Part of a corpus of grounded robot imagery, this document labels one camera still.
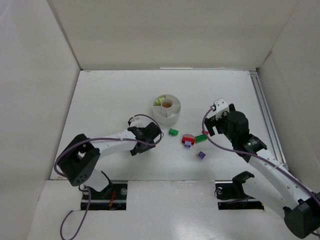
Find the lime green lego brick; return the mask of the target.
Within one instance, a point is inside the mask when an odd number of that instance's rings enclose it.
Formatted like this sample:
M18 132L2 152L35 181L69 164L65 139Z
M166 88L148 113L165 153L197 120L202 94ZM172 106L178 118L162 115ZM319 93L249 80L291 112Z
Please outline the lime green lego brick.
M162 103L162 100L163 100L163 98L158 98L158 99L156 99L155 102L154 102L154 105L155 105L155 106L160 106L161 103Z

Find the dark green lego brick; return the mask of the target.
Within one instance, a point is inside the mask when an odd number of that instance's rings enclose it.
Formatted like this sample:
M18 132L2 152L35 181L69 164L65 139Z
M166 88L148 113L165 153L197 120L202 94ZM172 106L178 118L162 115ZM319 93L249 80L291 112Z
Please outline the dark green lego brick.
M179 131L176 130L176 129L170 128L170 129L168 130L168 134L169 134L170 136L175 137L175 136L177 136L177 135L179 134Z

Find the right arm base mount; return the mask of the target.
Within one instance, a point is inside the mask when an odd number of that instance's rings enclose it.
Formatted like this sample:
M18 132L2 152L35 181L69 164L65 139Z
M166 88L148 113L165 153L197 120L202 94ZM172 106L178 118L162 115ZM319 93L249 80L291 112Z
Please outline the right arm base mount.
M214 195L217 198L218 210L265 210L263 203L245 194L243 184L255 176L244 171L232 180L215 180Z

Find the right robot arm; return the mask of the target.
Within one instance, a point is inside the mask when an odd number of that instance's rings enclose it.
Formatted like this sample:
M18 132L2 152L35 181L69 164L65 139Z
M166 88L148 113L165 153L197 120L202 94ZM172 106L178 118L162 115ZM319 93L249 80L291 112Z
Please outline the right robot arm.
M266 144L250 133L247 117L237 111L232 103L228 104L220 98L208 112L213 115L204 115L201 123L208 141L212 143L211 137L215 134L224 135L232 148L217 143L214 146L236 153L277 190L277 193L273 193L267 186L260 184L253 173L243 171L232 180L216 181L216 197L228 204L254 198L282 217L286 227L297 238L318 236L316 231L320 228L320 194L303 185L276 160Z

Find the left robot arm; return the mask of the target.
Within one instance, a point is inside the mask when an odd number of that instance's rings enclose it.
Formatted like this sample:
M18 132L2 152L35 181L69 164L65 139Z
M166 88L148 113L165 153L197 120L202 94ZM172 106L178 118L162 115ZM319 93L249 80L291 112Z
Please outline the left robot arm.
M160 142L163 133L154 122L146 127L130 126L126 130L106 137L88 138L77 135L54 163L54 171L66 178L73 187L83 185L100 194L111 191L112 182L96 169L98 160L119 152L132 156L144 153Z

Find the green lego plate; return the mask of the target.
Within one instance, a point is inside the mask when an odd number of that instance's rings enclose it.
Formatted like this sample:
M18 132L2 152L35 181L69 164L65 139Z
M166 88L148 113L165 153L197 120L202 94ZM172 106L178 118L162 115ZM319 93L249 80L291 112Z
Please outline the green lego plate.
M207 137L205 134L201 134L201 135L198 135L195 137L195 143L198 144L198 143L201 143L201 142L204 142L207 140Z

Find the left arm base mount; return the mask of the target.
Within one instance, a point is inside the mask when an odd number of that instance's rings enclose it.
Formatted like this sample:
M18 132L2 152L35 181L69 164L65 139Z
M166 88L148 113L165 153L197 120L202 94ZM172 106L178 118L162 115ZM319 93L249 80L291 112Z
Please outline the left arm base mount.
M125 211L127 209L128 181L114 181L103 195L89 187L91 200L89 211Z

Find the brown lego plate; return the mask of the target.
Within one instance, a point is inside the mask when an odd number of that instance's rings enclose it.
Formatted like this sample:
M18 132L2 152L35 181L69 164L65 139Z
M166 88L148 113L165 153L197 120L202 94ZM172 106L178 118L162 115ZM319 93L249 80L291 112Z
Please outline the brown lego plate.
M161 101L161 106L164 108L171 108L173 105L173 101L169 98L165 98Z

